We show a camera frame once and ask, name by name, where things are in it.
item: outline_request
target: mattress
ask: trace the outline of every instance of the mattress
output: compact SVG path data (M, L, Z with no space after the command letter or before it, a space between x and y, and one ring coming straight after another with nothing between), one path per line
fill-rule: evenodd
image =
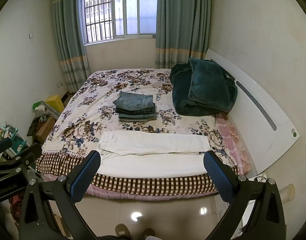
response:
M168 69L122 69L92 74L71 98L42 147L36 169L47 180L67 175L95 150L104 131L137 130L207 136L210 146L236 174L250 169L246 147L228 116L181 116L172 103ZM113 101L119 91L152 94L157 119L119 122ZM201 196L216 192L205 174L173 178L118 178L96 174L88 193L108 198L160 200Z

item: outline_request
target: striped curtain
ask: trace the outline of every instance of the striped curtain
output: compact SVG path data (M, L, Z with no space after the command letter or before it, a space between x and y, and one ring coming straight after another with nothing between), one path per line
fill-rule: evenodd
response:
M157 0L156 68L172 68L208 49L211 0Z
M70 93L75 93L91 75L83 42L81 0L52 0L55 39L61 69Z

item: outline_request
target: teal plush blanket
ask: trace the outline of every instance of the teal plush blanket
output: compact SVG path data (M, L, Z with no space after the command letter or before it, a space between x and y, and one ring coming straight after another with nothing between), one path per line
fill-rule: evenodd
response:
M189 59L175 65L169 76L173 104L178 114L205 116L229 112L235 104L235 79L210 60Z

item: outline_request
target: silver bolt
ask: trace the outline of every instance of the silver bolt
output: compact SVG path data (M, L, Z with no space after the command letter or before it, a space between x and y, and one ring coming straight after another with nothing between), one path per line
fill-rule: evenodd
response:
M268 183L271 184L271 185L274 185L275 184L275 180L274 179L268 179Z
M29 184L30 185L33 185L33 184L35 184L36 183L36 179L30 179L30 181L29 181Z
M65 181L66 180L66 176L65 175L60 175L57 179L59 181Z
M244 176L244 175L238 175L238 179L239 179L240 181L245 181L245 180L246 180L246 176Z

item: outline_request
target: yellow box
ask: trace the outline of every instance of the yellow box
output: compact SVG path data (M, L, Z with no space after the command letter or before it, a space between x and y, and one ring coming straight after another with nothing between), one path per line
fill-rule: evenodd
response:
M59 113L62 113L64 110L64 105L59 95L49 96L45 102Z

